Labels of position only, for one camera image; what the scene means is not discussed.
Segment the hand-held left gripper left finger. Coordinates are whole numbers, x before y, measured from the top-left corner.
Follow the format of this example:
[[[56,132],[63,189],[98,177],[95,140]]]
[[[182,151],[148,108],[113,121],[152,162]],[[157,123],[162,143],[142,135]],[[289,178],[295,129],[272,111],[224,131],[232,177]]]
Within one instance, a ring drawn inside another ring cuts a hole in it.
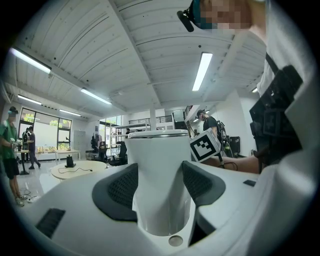
[[[136,223],[138,217],[132,206],[138,184],[138,164],[133,163],[98,181],[92,190],[92,200],[109,218]]]

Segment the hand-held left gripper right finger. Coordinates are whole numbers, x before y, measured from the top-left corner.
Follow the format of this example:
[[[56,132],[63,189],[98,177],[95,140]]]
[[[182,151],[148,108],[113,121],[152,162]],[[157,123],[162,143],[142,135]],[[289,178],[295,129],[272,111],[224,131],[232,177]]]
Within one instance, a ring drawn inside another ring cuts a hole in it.
[[[226,190],[225,182],[218,176],[188,161],[182,162],[183,183],[195,206],[213,204]]]

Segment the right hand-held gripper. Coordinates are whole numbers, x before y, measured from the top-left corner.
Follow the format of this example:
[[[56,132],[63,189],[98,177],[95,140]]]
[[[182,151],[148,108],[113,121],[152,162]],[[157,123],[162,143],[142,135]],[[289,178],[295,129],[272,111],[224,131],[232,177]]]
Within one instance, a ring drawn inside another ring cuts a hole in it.
[[[196,162],[203,162],[213,156],[221,158],[221,143],[211,129],[190,140],[190,149]]]

